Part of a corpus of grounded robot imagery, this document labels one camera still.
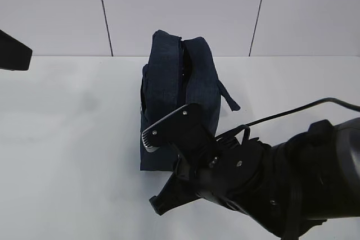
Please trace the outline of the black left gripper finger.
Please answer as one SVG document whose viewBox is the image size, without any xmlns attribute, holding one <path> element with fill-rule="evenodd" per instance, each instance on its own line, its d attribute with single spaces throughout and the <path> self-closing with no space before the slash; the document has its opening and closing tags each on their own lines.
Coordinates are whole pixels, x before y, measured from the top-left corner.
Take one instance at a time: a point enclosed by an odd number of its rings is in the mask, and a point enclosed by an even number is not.
<svg viewBox="0 0 360 240">
<path fill-rule="evenodd" d="M 27 71 L 33 50 L 1 30 L 0 67 L 2 70 Z"/>
</svg>

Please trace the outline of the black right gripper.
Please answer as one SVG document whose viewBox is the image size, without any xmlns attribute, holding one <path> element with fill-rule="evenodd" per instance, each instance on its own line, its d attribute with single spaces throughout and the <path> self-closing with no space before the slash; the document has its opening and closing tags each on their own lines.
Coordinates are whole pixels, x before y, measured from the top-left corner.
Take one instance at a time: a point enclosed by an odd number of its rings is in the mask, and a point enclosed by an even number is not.
<svg viewBox="0 0 360 240">
<path fill-rule="evenodd" d="M 212 165 L 193 168 L 184 159 L 177 161 L 160 193 L 149 199 L 158 215 L 198 199 L 248 214 L 246 208 L 240 206 L 238 197 L 257 188 L 270 145 L 252 138 L 232 148 L 224 145 L 220 148 L 220 156 Z"/>
</svg>

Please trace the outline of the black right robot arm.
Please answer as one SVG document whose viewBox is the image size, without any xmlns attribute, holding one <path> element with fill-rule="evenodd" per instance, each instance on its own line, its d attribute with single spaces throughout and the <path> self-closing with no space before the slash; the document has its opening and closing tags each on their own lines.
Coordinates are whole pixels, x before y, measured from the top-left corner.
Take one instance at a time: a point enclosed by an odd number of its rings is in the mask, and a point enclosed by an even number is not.
<svg viewBox="0 0 360 240">
<path fill-rule="evenodd" d="M 204 199 L 254 219 L 281 239 L 298 239 L 328 219 L 359 216 L 359 119 L 321 120 L 270 146 L 244 133 L 186 134 L 177 166 L 150 199 L 162 215 Z"/>
</svg>

